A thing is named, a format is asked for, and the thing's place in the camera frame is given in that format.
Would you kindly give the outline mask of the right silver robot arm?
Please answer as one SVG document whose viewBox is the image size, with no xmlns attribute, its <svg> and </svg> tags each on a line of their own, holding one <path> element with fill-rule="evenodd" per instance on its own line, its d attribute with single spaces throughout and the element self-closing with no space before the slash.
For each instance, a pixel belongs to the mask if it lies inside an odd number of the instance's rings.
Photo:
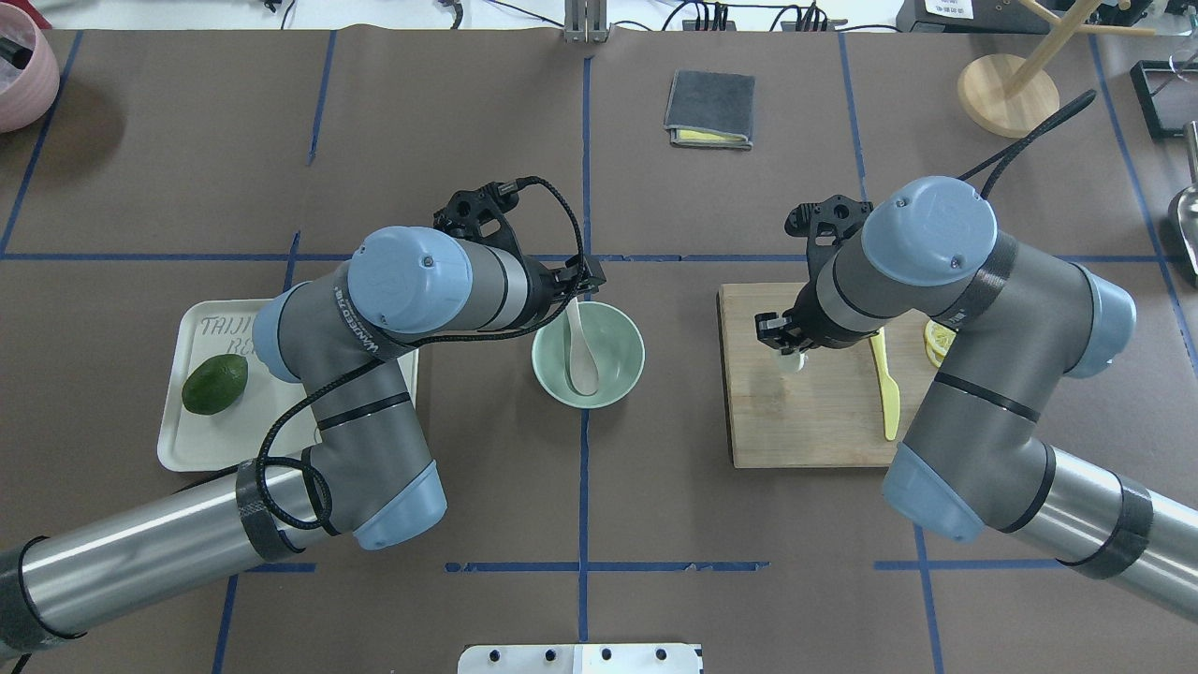
<svg viewBox="0 0 1198 674">
<path fill-rule="evenodd" d="M 807 239 L 810 280 L 786 312 L 754 317 L 760 342 L 851 348 L 906 312 L 955 334 L 883 479 L 895 511 L 956 542 L 1014 535 L 1193 623 L 1194 509 L 1034 435 L 1061 378 L 1091 378 L 1129 345 L 1123 287 L 1002 233 L 946 176 L 883 204 L 801 204 L 783 227 Z"/>
</svg>

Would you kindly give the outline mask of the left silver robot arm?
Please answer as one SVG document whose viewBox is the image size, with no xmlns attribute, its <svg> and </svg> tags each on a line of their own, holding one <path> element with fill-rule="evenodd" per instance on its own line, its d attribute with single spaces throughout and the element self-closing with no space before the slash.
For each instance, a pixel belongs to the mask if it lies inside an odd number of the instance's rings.
<svg viewBox="0 0 1198 674">
<path fill-rule="evenodd" d="M 381 227 L 334 272 L 254 318 L 270 375 L 305 396 L 258 453 L 141 508 L 4 553 L 4 660 L 351 533 L 364 549 L 411 540 L 446 512 L 398 359 L 431 344 L 510 340 L 605 280 L 583 251 L 559 269 L 525 256 L 506 214 L 538 176 L 456 192 L 430 227 Z"/>
</svg>

